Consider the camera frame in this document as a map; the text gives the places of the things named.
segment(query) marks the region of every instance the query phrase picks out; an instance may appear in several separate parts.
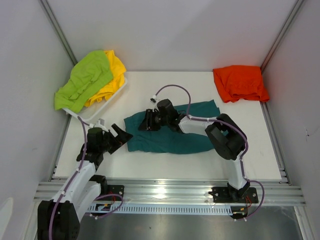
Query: lime green towel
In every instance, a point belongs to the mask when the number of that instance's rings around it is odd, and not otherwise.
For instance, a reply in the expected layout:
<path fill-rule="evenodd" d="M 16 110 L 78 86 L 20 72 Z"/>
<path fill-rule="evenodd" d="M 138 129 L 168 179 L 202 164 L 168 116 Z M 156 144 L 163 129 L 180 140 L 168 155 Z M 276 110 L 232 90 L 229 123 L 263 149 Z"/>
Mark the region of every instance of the lime green towel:
<path fill-rule="evenodd" d="M 90 52 L 71 71 L 70 79 L 54 95 L 54 109 L 78 113 L 85 102 L 114 78 L 103 50 Z"/>

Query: white basket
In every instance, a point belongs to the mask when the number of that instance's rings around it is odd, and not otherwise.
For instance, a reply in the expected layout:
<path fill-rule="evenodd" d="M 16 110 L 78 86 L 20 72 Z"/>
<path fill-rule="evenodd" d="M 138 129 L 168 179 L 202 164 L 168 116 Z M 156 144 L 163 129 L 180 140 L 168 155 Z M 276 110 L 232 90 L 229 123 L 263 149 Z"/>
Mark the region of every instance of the white basket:
<path fill-rule="evenodd" d="M 75 113 L 69 108 L 63 108 L 63 110 L 65 110 L 67 114 L 70 114 L 76 119 L 79 116 L 85 123 L 93 124 L 98 120 L 99 117 L 101 117 L 102 114 L 104 114 L 103 110 L 105 109 L 105 107 L 125 87 L 125 85 L 127 85 L 127 82 L 128 80 L 124 78 L 124 84 L 108 100 L 105 100 L 103 98 L 101 102 L 95 102 L 88 107 L 84 106 L 79 113 Z"/>

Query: gray floor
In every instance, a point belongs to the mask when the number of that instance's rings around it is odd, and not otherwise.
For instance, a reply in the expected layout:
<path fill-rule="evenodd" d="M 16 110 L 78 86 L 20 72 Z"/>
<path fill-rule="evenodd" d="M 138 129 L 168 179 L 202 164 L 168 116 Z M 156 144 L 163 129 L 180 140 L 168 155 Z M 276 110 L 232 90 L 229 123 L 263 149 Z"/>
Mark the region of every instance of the gray floor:
<path fill-rule="evenodd" d="M 84 217 L 78 240 L 302 240 L 293 207 L 263 207 L 247 222 L 229 216 L 112 214 Z"/>

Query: white table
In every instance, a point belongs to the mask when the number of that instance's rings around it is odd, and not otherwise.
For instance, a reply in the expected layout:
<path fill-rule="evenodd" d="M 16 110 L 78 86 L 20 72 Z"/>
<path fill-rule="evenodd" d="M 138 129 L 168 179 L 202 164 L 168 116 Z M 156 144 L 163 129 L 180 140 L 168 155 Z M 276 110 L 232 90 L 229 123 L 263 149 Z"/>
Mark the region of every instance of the white table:
<path fill-rule="evenodd" d="M 212 72 L 127 72 L 126 78 L 127 86 L 110 102 L 104 115 L 101 116 L 105 119 L 107 128 L 116 123 L 125 129 L 124 118 L 150 108 L 152 106 L 150 97 L 158 89 L 168 84 L 181 85 L 190 92 L 192 103 L 214 99 L 220 112 L 228 114 L 244 131 L 248 138 L 249 150 L 243 161 L 249 179 L 260 181 L 281 179 L 258 101 L 239 100 L 235 103 L 223 103 L 217 92 Z M 158 97 L 170 99 L 173 105 L 188 103 L 187 94 L 177 87 L 164 89 Z M 81 124 L 73 117 L 59 157 L 56 177 L 67 177 L 72 173 L 83 142 Z M 214 149 L 196 154 L 177 155 L 128 152 L 125 145 L 112 155 L 104 154 L 104 160 L 97 174 L 121 179 L 226 180 L 228 169 L 225 163 L 226 160 Z"/>

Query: green cloth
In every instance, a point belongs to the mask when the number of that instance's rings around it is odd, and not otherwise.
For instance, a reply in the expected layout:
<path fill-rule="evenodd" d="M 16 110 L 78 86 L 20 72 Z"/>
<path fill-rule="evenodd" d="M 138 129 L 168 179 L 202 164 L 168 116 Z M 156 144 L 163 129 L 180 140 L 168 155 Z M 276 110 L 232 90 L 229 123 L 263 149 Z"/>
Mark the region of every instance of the green cloth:
<path fill-rule="evenodd" d="M 114 78 L 103 50 L 90 52 L 71 71 L 70 79 L 54 96 L 54 109 L 78 113 L 86 101 Z"/>
<path fill-rule="evenodd" d="M 187 111 L 188 105 L 175 106 L 180 111 Z M 215 101 L 193 103 L 190 115 L 195 117 L 217 117 L 220 110 Z M 181 134 L 163 126 L 158 131 L 139 131 L 138 127 L 145 118 L 145 111 L 138 112 L 124 119 L 126 132 L 133 135 L 127 142 L 129 152 L 143 151 L 152 153 L 195 154 L 206 152 L 214 148 L 209 138 L 195 133 Z"/>

